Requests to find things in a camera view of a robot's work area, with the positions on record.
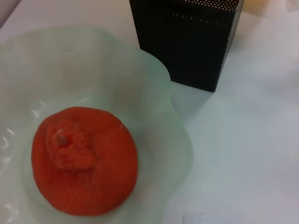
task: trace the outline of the glass bowl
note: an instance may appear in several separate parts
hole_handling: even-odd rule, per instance
[[[0,44],[0,223],[161,223],[167,200],[192,163],[170,87],[168,71],[155,57],[99,28],[41,29]],[[110,111],[137,146],[136,187],[102,216],[55,210],[33,179],[30,154],[38,125],[71,106]]]

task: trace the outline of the speaker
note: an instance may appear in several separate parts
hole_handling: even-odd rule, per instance
[[[130,0],[140,48],[171,80],[215,92],[243,0]]]

